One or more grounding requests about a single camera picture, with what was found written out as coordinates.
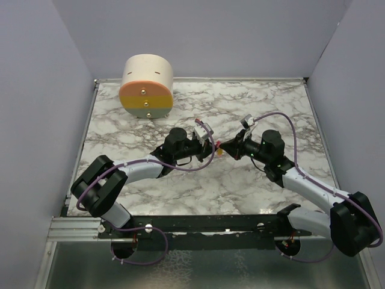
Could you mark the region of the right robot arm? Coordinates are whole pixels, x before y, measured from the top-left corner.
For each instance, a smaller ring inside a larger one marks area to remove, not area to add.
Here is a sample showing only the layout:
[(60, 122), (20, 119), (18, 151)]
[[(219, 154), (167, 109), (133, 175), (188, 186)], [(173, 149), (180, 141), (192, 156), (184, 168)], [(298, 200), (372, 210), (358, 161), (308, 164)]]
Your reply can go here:
[(330, 238), (340, 252), (355, 256), (367, 247), (377, 247), (384, 240), (383, 231), (368, 197), (329, 186), (301, 170), (285, 156), (285, 143), (278, 131), (267, 130), (257, 143), (241, 130), (235, 138), (220, 144), (235, 160), (249, 157), (264, 165), (267, 178), (298, 193), (325, 212), (325, 216), (300, 208), (276, 221), (282, 235), (297, 229)]

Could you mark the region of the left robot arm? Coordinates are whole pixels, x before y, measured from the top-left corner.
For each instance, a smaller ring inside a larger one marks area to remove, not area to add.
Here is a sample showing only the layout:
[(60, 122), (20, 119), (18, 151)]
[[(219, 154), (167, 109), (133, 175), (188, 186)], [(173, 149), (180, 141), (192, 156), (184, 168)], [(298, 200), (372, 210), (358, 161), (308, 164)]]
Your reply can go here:
[(145, 179), (162, 178), (173, 170), (204, 169), (214, 159), (213, 134), (207, 123), (198, 121), (191, 138), (184, 129), (173, 128), (163, 144), (142, 159), (116, 163), (106, 155), (98, 156), (70, 188), (78, 200), (77, 209), (109, 222), (117, 236), (129, 236), (133, 229), (132, 214), (117, 202), (123, 187)]

